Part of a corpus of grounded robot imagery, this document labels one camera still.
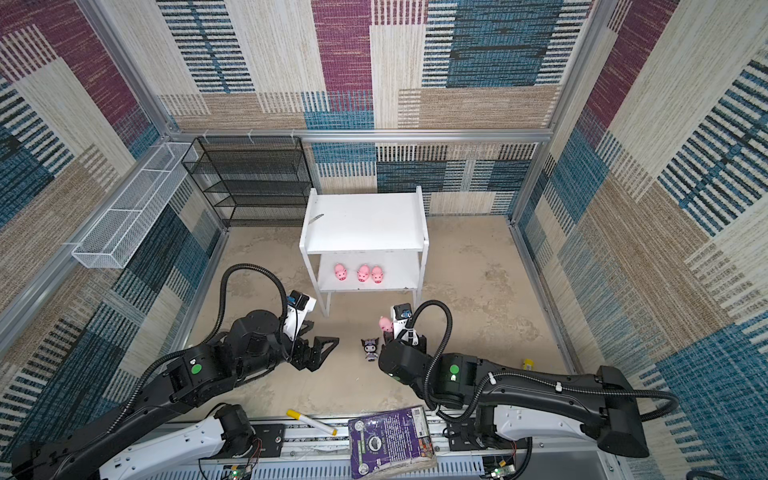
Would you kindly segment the pink pig toy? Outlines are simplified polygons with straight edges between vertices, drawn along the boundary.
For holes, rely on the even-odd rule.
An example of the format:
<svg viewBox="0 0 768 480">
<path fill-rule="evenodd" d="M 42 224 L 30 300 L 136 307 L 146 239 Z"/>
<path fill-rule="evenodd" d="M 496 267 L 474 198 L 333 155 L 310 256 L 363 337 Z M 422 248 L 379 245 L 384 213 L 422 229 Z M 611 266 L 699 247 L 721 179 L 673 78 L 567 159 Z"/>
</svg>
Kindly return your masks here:
<svg viewBox="0 0 768 480">
<path fill-rule="evenodd" d="M 367 264 L 361 265 L 357 270 L 357 279 L 359 282 L 366 282 L 370 278 L 370 267 Z"/>
<path fill-rule="evenodd" d="M 374 266 L 371 270 L 371 279 L 374 283 L 380 284 L 384 279 L 384 272 L 380 266 Z"/>
<path fill-rule="evenodd" d="M 393 322 L 387 317 L 382 316 L 379 319 L 378 325 L 383 333 L 392 334 L 394 332 Z"/>
<path fill-rule="evenodd" d="M 344 265 L 338 263 L 334 266 L 334 275 L 339 281 L 344 281 L 347 279 L 348 271 Z"/>
</svg>

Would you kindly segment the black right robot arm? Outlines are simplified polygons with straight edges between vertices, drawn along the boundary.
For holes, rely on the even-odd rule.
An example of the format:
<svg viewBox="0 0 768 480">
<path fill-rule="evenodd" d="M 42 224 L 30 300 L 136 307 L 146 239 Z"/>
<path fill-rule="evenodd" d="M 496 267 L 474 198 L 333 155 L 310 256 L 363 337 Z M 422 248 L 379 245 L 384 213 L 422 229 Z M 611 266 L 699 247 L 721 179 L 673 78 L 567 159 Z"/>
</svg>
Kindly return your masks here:
<svg viewBox="0 0 768 480">
<path fill-rule="evenodd" d="M 486 359 L 442 353 L 433 357 L 394 340 L 383 347 L 380 369 L 410 387 L 447 422 L 469 422 L 483 442 L 566 436 L 593 440 L 616 456 L 647 458 L 635 390 L 615 367 L 594 374 L 560 375 L 502 366 Z"/>
</svg>

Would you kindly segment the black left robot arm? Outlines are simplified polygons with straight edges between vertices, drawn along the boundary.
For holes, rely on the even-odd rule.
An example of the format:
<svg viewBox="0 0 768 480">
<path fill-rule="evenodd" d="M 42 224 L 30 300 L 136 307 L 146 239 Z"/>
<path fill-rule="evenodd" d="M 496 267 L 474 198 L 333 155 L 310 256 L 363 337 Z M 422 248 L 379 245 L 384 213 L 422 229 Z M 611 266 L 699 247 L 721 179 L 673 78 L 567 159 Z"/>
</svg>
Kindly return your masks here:
<svg viewBox="0 0 768 480">
<path fill-rule="evenodd" d="M 273 313 L 255 310 L 229 331 L 185 350 L 126 403 L 49 443 L 30 442 L 12 454 L 15 479 L 92 479 L 107 461 L 157 427 L 209 400 L 262 378 L 285 362 L 316 371 L 337 337 L 291 340 Z"/>
</svg>

